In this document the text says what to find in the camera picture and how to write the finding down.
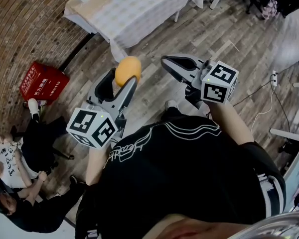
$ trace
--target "yellow object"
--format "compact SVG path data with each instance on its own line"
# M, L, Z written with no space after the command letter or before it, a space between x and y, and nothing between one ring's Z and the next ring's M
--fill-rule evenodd
M132 76L136 76L140 81L142 73L142 64L137 57L128 56L122 59L115 71L115 82L122 87Z

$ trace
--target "electrical outlet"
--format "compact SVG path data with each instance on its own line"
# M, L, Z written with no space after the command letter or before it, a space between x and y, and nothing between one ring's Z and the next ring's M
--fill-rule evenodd
M272 84L274 87L278 85L278 79L277 79L277 72L273 70L273 75L272 75Z

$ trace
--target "white cable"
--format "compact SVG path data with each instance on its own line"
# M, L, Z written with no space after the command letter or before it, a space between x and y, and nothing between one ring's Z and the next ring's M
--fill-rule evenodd
M265 113L258 113L258 114L256 115L255 120L254 120L254 123L253 123L253 125L251 126L251 134L253 133L253 127L254 127L254 124L255 124L255 122L256 122L257 117L258 117L260 114L267 114L267 113L270 112L271 109L273 108L273 94L274 94L274 92L275 92L275 88L276 88L276 87L274 86L274 90L273 90L273 92L271 93L271 97L270 97L270 100L271 100L271 107L270 107L270 110L267 111L267 112L265 112Z

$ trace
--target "red fire extinguisher box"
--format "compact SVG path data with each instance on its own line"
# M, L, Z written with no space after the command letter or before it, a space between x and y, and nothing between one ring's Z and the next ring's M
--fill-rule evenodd
M20 86L24 100L30 98L47 100L53 103L68 84L69 78L54 67L34 62L28 70Z

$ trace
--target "seated man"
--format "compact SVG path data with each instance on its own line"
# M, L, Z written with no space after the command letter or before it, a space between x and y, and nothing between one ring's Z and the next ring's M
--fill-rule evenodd
M46 125L39 123L38 104L30 99L32 114L23 138L14 142L12 135L0 135L0 178L11 188L29 187L39 171L49 171L54 164L53 143L66 133L66 122L60 117ZM22 152L20 160L15 159L16 152Z
M0 213L27 232L51 233L62 224L65 215L76 204L86 187L74 176L70 177L70 190L62 196L35 201L46 173L40 172L38 180L17 194L0 193Z
M226 239L281 213L285 182L230 104L212 121L168 101L162 122L91 149L76 239Z

